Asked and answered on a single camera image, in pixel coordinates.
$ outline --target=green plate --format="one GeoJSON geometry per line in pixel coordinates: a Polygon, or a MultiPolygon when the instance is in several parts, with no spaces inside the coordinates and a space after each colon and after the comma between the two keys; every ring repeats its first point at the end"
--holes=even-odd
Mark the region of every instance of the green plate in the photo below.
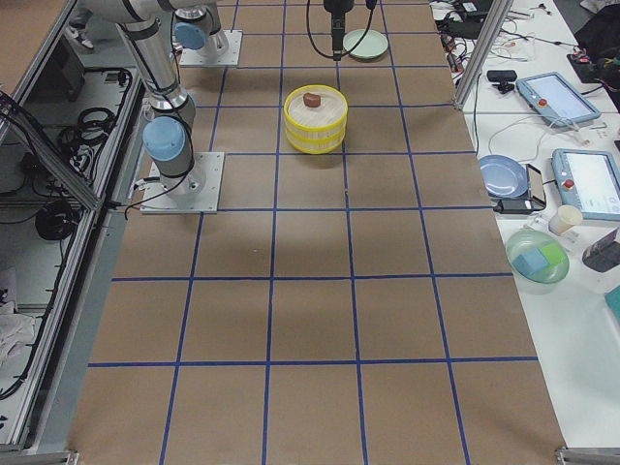
{"type": "MultiPolygon", "coordinates": [[[[346,50],[352,49],[364,33],[364,29],[356,29],[345,36],[344,46],[346,50]]],[[[351,52],[351,56],[361,60],[372,60],[383,55],[388,49],[388,38],[381,32],[368,31],[364,40],[351,52]]]]}

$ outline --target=yellow bamboo steamer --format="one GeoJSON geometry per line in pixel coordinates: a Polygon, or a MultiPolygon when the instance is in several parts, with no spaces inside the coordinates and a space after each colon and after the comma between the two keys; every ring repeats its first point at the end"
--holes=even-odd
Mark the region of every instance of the yellow bamboo steamer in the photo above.
{"type": "Polygon", "coordinates": [[[348,110],[345,96],[332,87],[299,87],[284,102],[287,139],[300,152],[328,153],[345,138],[348,110]]]}

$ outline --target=blue plate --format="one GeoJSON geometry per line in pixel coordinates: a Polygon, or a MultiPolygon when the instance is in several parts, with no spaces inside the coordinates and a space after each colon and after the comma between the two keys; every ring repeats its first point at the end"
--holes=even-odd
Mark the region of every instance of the blue plate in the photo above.
{"type": "Polygon", "coordinates": [[[512,158],[487,155],[479,163],[484,186],[491,196],[519,197],[527,192],[527,173],[512,158]]]}

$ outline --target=metal mounting plate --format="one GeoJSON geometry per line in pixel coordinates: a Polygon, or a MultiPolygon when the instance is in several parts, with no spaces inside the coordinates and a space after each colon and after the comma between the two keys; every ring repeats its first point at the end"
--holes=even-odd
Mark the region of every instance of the metal mounting plate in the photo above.
{"type": "MultiPolygon", "coordinates": [[[[217,213],[224,170],[224,152],[196,152],[194,170],[202,170],[206,180],[204,187],[195,195],[171,197],[163,195],[152,201],[146,201],[140,207],[144,214],[178,215],[183,213],[217,213]]],[[[159,176],[159,170],[153,164],[149,176],[159,176]]],[[[159,182],[146,185],[144,198],[148,199],[163,194],[164,188],[159,182]]]]}
{"type": "Polygon", "coordinates": [[[239,64],[243,32],[224,31],[224,34],[229,40],[229,49],[226,53],[218,56],[217,60],[208,60],[196,51],[184,48],[178,65],[185,68],[221,68],[223,66],[237,66],[239,64]]]}

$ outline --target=paper cup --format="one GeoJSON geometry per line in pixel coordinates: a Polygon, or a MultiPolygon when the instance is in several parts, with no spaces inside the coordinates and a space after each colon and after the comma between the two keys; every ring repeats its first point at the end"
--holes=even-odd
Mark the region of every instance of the paper cup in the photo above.
{"type": "Polygon", "coordinates": [[[560,235],[573,226],[580,225],[582,221],[583,215],[577,207],[562,205],[549,220],[549,230],[556,235],[560,235]]]}

